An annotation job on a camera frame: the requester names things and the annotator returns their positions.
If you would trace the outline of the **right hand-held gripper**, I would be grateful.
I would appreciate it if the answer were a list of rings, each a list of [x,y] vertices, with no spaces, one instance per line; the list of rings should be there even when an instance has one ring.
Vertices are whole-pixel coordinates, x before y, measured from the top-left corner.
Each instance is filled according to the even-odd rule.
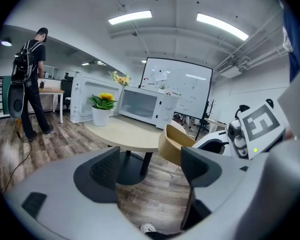
[[[240,105],[224,130],[207,134],[192,147],[227,157],[252,160],[269,152],[286,137],[286,127],[274,111],[274,103],[267,99],[261,105]]]

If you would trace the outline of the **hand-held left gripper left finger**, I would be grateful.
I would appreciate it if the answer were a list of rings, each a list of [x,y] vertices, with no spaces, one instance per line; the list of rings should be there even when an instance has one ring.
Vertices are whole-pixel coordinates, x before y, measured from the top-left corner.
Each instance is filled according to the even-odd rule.
[[[73,181],[78,191],[95,203],[117,203],[120,148],[111,147],[78,166]]]

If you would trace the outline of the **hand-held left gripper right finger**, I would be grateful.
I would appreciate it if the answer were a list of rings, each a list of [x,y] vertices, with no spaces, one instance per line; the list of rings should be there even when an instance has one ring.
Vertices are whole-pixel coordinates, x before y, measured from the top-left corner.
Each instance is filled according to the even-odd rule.
[[[183,231],[192,228],[212,213],[194,192],[195,188],[209,187],[222,174],[221,166],[203,156],[205,152],[192,147],[181,148],[181,169],[190,186],[187,207],[180,226]]]

